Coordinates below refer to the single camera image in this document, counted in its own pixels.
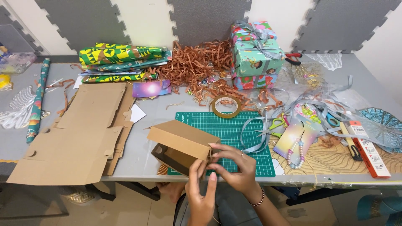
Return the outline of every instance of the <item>green-handled scissors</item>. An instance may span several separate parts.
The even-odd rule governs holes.
[[[261,134],[258,135],[257,137],[262,136],[262,135],[264,135],[264,134],[271,134],[271,135],[273,135],[273,136],[276,136],[276,137],[278,137],[278,138],[281,138],[281,136],[282,136],[283,134],[271,132],[271,130],[273,130],[273,129],[275,129],[276,127],[279,127],[279,126],[281,126],[281,125],[283,125],[283,124],[285,124],[285,121],[284,121],[283,119],[273,119],[273,120],[272,120],[272,126],[270,126],[267,130],[255,130],[256,132],[260,132],[260,133],[261,133]]]

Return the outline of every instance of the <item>red-handled pliers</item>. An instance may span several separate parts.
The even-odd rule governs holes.
[[[290,64],[299,66],[301,64],[301,62],[300,61],[295,61],[291,57],[302,57],[302,56],[303,55],[301,53],[288,53],[288,54],[286,54],[285,60],[287,62],[289,62]]]

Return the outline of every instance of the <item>scissors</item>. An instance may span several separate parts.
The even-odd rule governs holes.
[[[276,137],[278,137],[278,138],[281,138],[281,136],[282,136],[283,134],[274,133],[274,132],[271,132],[270,130],[273,130],[273,129],[275,129],[276,127],[279,127],[279,126],[281,126],[281,125],[283,125],[283,124],[285,124],[285,121],[284,121],[283,119],[273,119],[273,120],[272,120],[272,126],[270,126],[267,130],[255,130],[256,132],[260,132],[260,133],[261,133],[261,134],[258,135],[257,137],[262,136],[262,135],[265,135],[265,134],[271,134],[271,135],[273,135],[273,136],[276,136]]]
[[[339,120],[337,120],[330,113],[327,113],[327,116],[325,118],[326,118],[328,124],[330,124],[330,126],[335,126],[335,127],[340,126]]]

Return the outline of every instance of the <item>gray table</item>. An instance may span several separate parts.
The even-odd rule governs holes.
[[[356,58],[354,54],[342,55],[343,67],[335,71],[324,69],[325,79],[328,82],[346,84],[347,76],[354,76],[352,89],[367,99],[373,107],[384,109],[396,117],[402,119],[402,107],[390,96],[389,92],[382,87],[366,67]],[[40,64],[31,66],[24,74],[13,79],[16,86],[11,93],[0,92],[0,111],[8,108],[10,99],[23,87],[33,84],[33,74],[40,71]],[[71,69],[69,64],[52,64],[50,66],[49,81],[58,78],[76,78],[78,69]],[[64,106],[62,88],[45,95],[43,108],[51,111],[52,115],[43,120],[45,125],[56,117],[55,112]],[[157,176],[160,163],[150,154],[155,142],[146,139],[147,131],[143,130],[149,126],[169,121],[175,118],[178,111],[208,111],[207,107],[199,107],[193,101],[193,97],[184,93],[160,96],[154,100],[139,101],[139,107],[147,114],[143,119],[135,123],[130,136],[127,139],[123,157],[119,160],[114,175],[102,177],[102,181],[161,181],[178,182],[186,181],[184,176]],[[179,106],[166,106],[172,103],[185,104]],[[25,144],[26,129],[4,130],[0,129],[1,151],[0,159],[18,160],[27,148]],[[13,169],[11,163],[0,163],[0,174],[7,176]],[[278,175],[276,177],[257,177],[258,182],[269,183],[270,185],[288,186],[312,186],[316,183],[314,175]],[[373,179],[370,174],[360,175],[317,175],[317,186],[321,187],[393,187],[402,184],[402,173],[392,174],[389,179]]]

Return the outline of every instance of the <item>packing tape roll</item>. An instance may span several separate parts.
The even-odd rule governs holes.
[[[222,113],[220,111],[218,111],[216,109],[216,106],[221,102],[221,101],[231,101],[235,106],[236,106],[236,110],[234,112],[231,113]],[[233,118],[236,115],[238,115],[238,113],[240,112],[240,108],[241,108],[241,103],[240,100],[237,99],[236,97],[233,96],[229,96],[229,95],[219,95],[217,97],[215,97],[215,99],[212,101],[212,111],[215,113],[215,115],[221,117],[221,118]]]
[[[10,76],[7,74],[0,74],[0,88],[5,87],[10,83]]]

